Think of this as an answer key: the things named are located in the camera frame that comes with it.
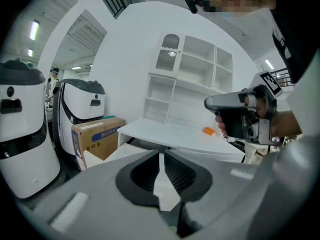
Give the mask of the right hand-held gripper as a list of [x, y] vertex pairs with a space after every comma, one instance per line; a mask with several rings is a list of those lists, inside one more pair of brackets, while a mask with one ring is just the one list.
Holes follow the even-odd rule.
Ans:
[[[271, 137], [271, 120], [277, 111], [277, 98], [282, 93], [271, 73], [262, 71], [253, 77], [248, 88], [210, 96], [204, 100], [204, 107], [221, 116], [229, 137], [257, 145], [276, 145]], [[256, 98], [266, 102], [263, 118], [256, 113]]]

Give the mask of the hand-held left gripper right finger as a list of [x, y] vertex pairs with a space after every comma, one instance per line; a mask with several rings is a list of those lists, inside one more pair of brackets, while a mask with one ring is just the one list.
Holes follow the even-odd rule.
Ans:
[[180, 197], [177, 235], [182, 239], [271, 239], [309, 198], [307, 136], [259, 165], [167, 150], [164, 168]]

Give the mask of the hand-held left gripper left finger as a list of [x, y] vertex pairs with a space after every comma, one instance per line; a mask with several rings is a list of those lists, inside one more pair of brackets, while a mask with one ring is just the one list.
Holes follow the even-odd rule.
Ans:
[[176, 240], [153, 194], [159, 153], [147, 150], [79, 173], [30, 210], [28, 240]]

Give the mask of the person's right hand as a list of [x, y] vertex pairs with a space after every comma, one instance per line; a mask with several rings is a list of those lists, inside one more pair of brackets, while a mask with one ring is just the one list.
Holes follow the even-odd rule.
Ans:
[[[256, 113], [260, 118], [263, 118], [267, 109], [266, 101], [262, 98], [256, 98]], [[278, 113], [276, 112], [271, 120], [271, 136], [276, 137], [278, 134], [277, 130], [277, 116]], [[225, 124], [221, 116], [217, 115], [215, 117], [215, 121], [218, 123], [218, 128], [222, 131], [222, 133], [227, 136], [228, 133], [226, 131]]]

